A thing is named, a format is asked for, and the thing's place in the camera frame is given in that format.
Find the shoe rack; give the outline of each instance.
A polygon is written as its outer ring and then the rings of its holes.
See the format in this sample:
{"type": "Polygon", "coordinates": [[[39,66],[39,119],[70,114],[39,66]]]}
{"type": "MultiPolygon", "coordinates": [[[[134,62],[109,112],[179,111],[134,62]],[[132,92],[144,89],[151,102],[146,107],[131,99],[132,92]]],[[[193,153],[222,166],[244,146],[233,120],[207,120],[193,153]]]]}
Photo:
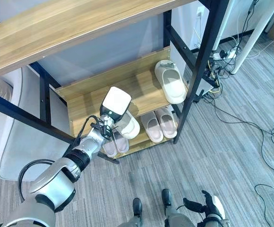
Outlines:
{"type": "MultiPolygon", "coordinates": [[[[157,143],[152,142],[147,136],[140,116],[170,105],[154,74],[156,63],[160,60],[169,59],[169,54],[170,47],[166,47],[91,78],[58,88],[57,94],[67,102],[72,136],[77,136],[81,125],[88,116],[99,116],[102,100],[109,88],[115,86],[131,95],[132,101],[129,111],[140,125],[139,135],[129,140],[129,151],[124,154],[117,154],[115,158],[156,145],[157,143]]],[[[90,122],[82,135],[89,132],[90,122]]]]}
{"type": "MultiPolygon", "coordinates": [[[[173,105],[179,118],[177,136],[174,138],[176,144],[229,2],[199,0],[209,10],[209,15],[199,53],[195,57],[171,24],[172,9],[193,1],[195,0],[48,0],[1,22],[0,76],[28,64],[39,74],[40,117],[1,97],[0,112],[65,141],[71,147],[84,119],[91,114],[98,115],[99,106],[108,88],[116,86],[132,96],[129,110],[137,120],[140,120],[139,116],[142,114],[169,105],[153,69],[158,61],[169,59],[169,46],[172,42],[193,73],[182,111],[173,105]],[[36,62],[49,54],[161,13],[164,49],[136,61],[64,87],[36,62]],[[50,85],[63,98],[61,100],[65,99],[67,102],[71,135],[57,129],[51,123],[50,85]]],[[[131,140],[130,144],[131,149],[127,153],[155,145],[149,140],[142,126],[140,134],[131,140]]]]}

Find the white shoe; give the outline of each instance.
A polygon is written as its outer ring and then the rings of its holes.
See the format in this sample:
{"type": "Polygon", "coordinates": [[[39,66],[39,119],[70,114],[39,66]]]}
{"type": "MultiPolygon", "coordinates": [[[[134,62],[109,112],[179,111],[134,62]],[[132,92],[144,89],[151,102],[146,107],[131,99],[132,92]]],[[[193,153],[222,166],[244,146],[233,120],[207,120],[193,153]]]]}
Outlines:
{"type": "Polygon", "coordinates": [[[115,129],[125,138],[131,140],[140,132],[140,125],[127,110],[122,119],[115,124],[115,129]]]}
{"type": "Polygon", "coordinates": [[[129,149],[129,142],[118,131],[114,132],[116,147],[119,153],[126,153],[129,149]]]}
{"type": "Polygon", "coordinates": [[[174,138],[177,135],[177,127],[172,112],[167,108],[155,110],[158,122],[166,138],[174,138]]]}
{"type": "Polygon", "coordinates": [[[155,74],[169,103],[184,102],[187,91],[175,63],[169,60],[159,61],[155,66],[155,74]]]}
{"type": "Polygon", "coordinates": [[[151,141],[153,141],[154,143],[159,143],[163,140],[162,129],[153,111],[142,115],[141,122],[151,141]]]}
{"type": "Polygon", "coordinates": [[[108,157],[115,157],[116,156],[117,147],[116,147],[115,141],[113,140],[112,137],[110,138],[110,140],[108,142],[106,142],[103,145],[103,150],[105,151],[105,153],[108,157]]]}

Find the white chair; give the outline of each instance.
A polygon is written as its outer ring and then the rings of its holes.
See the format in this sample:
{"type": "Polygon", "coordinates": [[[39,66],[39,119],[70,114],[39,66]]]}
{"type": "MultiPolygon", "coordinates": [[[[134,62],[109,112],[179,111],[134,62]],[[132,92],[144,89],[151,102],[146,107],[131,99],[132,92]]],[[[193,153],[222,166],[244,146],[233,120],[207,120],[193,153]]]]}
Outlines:
{"type": "MultiPolygon", "coordinates": [[[[1,77],[13,87],[11,103],[39,118],[39,76],[29,66],[1,77]]],[[[67,107],[51,90],[52,126],[70,133],[67,107]]],[[[56,160],[69,146],[55,137],[34,129],[0,113],[0,178],[17,180],[20,170],[30,161],[47,158],[56,160]]],[[[25,181],[37,178],[48,166],[31,167],[25,181]]]]}

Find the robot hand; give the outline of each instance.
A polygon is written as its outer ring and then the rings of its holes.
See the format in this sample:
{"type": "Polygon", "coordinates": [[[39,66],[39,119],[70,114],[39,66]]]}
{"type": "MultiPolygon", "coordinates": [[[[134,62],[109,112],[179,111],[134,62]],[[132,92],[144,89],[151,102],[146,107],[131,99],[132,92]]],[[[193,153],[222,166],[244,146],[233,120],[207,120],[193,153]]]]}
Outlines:
{"type": "Polygon", "coordinates": [[[200,227],[214,227],[218,226],[218,223],[222,223],[223,226],[227,224],[230,227],[228,219],[225,219],[225,211],[221,201],[217,196],[211,196],[207,191],[202,190],[205,196],[206,205],[202,205],[198,202],[189,201],[187,198],[183,198],[184,206],[194,212],[205,213],[205,219],[199,223],[200,227]]]}

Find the power outlet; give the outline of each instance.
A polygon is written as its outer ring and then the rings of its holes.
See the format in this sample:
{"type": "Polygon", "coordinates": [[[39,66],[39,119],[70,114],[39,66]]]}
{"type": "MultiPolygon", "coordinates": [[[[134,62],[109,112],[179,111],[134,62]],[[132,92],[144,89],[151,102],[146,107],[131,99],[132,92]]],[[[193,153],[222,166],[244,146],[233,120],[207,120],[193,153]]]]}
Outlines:
{"type": "Polygon", "coordinates": [[[197,9],[197,17],[202,17],[204,14],[205,6],[199,6],[197,9]]]}

